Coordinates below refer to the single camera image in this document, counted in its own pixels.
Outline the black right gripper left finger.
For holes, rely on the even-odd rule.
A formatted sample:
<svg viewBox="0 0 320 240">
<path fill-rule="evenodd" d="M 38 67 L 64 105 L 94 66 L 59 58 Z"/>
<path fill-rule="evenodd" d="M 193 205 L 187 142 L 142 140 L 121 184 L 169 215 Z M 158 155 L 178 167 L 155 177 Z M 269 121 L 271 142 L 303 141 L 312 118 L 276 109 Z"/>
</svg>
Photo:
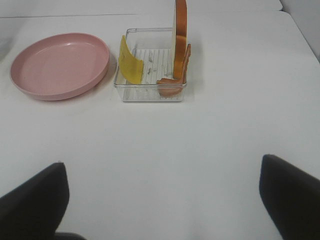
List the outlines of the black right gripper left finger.
<svg viewBox="0 0 320 240">
<path fill-rule="evenodd" d="M 53 240 L 69 198 L 66 167 L 53 163 L 0 198 L 0 238 Z"/>
</svg>

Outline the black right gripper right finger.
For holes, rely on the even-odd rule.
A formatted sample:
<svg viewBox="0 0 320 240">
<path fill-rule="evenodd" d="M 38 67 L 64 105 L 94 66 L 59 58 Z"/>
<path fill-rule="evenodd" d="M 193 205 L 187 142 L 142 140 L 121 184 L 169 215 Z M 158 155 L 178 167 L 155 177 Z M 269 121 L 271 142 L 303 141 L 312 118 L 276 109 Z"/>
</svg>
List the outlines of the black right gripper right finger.
<svg viewBox="0 0 320 240">
<path fill-rule="evenodd" d="M 282 158 L 262 158 L 259 194 L 284 240 L 320 238 L 320 181 Z"/>
</svg>

